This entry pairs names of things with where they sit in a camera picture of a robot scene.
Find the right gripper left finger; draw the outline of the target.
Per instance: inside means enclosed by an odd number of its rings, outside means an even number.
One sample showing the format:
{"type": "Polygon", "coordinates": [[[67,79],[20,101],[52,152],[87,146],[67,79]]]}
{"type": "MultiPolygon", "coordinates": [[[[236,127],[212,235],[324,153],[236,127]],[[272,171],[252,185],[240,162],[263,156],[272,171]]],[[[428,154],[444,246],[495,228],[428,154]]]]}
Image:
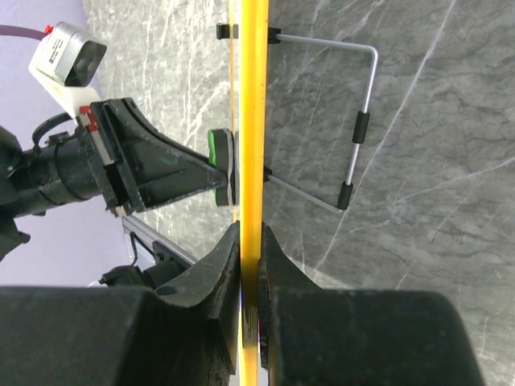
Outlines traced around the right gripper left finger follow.
{"type": "Polygon", "coordinates": [[[226,385],[237,366],[240,228],[156,290],[1,290],[4,385],[226,385]]]}

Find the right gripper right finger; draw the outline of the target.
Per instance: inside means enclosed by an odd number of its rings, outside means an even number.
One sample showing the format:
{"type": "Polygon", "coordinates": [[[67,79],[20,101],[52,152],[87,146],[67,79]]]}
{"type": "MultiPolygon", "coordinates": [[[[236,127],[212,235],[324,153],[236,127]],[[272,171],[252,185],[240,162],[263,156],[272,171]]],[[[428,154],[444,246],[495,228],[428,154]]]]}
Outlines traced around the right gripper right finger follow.
{"type": "Polygon", "coordinates": [[[262,229],[262,366],[271,385],[482,385],[456,308],[421,290],[324,289],[262,229]]]}

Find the yellow framed whiteboard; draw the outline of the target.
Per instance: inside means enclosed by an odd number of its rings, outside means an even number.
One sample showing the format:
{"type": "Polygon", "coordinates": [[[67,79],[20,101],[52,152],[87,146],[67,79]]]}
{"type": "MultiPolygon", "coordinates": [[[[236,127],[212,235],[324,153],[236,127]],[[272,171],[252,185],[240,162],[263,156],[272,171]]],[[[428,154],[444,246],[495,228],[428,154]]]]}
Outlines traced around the yellow framed whiteboard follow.
{"type": "Polygon", "coordinates": [[[238,25],[237,52],[229,58],[237,71],[239,133],[239,209],[234,216],[240,225],[241,326],[238,342],[240,385],[258,384],[258,262],[262,252],[263,170],[266,115],[266,66],[269,3],[231,1],[229,25],[238,25]]]}

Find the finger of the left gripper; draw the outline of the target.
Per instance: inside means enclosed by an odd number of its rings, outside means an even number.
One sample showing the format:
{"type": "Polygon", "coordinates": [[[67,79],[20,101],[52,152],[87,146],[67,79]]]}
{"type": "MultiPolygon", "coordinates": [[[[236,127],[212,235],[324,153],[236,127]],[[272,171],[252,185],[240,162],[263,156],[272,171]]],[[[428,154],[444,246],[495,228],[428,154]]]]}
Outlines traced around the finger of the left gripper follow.
{"type": "Polygon", "coordinates": [[[229,186],[228,172],[160,133],[131,98],[122,99],[122,149],[145,209],[229,186]]]}

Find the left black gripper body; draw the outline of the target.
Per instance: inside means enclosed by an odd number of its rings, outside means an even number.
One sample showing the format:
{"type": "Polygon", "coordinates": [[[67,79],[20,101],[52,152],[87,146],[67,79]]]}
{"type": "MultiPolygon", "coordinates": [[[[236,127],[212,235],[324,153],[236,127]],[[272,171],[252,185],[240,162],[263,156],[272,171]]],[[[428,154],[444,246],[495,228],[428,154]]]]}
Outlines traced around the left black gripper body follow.
{"type": "Polygon", "coordinates": [[[73,133],[23,153],[23,212],[41,214],[100,196],[116,216],[145,208],[140,111],[130,98],[93,102],[73,133]]]}

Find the green whiteboard eraser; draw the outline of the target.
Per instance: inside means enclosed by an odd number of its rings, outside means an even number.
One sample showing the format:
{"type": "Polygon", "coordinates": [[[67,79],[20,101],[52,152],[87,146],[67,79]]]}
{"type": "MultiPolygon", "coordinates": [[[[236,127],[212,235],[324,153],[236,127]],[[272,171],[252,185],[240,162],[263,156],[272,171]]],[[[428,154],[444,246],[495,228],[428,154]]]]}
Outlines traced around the green whiteboard eraser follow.
{"type": "Polygon", "coordinates": [[[225,172],[227,184],[214,191],[218,207],[237,204],[236,189],[236,155],[233,133],[229,129],[211,129],[208,131],[209,164],[225,172]]]}

